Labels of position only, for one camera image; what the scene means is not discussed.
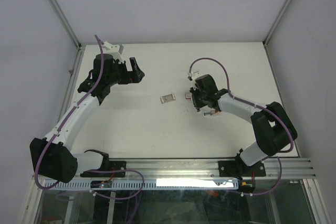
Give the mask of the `pink stapler top cover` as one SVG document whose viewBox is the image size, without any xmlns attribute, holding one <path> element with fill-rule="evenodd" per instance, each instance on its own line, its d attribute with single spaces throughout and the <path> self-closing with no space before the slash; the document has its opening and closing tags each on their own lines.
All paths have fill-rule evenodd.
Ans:
<svg viewBox="0 0 336 224">
<path fill-rule="evenodd" d="M 203 115 L 204 116 L 218 116 L 219 113 L 220 113 L 219 111 L 211 110 L 211 111 L 203 112 Z"/>
</svg>

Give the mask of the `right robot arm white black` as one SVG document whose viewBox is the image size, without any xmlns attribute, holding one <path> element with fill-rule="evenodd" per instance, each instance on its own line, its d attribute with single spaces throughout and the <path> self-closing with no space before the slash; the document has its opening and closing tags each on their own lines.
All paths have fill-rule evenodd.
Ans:
<svg viewBox="0 0 336 224">
<path fill-rule="evenodd" d="M 298 133 L 280 103 L 260 105 L 236 97 L 227 89 L 219 90 L 213 77 L 208 74 L 198 78 L 190 74 L 188 79 L 194 81 L 190 94 L 198 112 L 208 107 L 210 110 L 204 112 L 204 116 L 225 112 L 245 120 L 253 127 L 255 142 L 240 150 L 235 160 L 224 166 L 224 172 L 229 176 L 241 178 L 259 162 L 280 153 L 287 145 L 293 148 Z"/>
</svg>

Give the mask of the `red white staple box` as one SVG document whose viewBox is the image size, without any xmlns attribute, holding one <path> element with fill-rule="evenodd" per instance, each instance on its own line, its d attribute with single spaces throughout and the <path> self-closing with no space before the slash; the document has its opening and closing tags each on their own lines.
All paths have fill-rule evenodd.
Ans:
<svg viewBox="0 0 336 224">
<path fill-rule="evenodd" d="M 186 98 L 187 100 L 190 100 L 190 99 L 192 98 L 192 94 L 191 94 L 190 92 L 186 92 L 186 93 L 185 93 L 185 98 Z"/>
</svg>

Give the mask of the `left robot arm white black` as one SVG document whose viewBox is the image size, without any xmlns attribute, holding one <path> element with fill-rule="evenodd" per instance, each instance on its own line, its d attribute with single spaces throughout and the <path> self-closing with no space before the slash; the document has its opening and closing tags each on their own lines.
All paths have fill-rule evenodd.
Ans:
<svg viewBox="0 0 336 224">
<path fill-rule="evenodd" d="M 72 146 L 87 119 L 110 94 L 113 85 L 140 83 L 145 73 L 134 57 L 132 69 L 111 54 L 96 55 L 93 69 L 80 84 L 72 107 L 57 125 L 42 139 L 30 143 L 31 160 L 35 176 L 40 175 L 57 182 L 68 183 L 77 174 L 96 173 L 106 175 L 110 169 L 109 155 L 103 151 L 87 150 L 73 154 Z"/>
</svg>

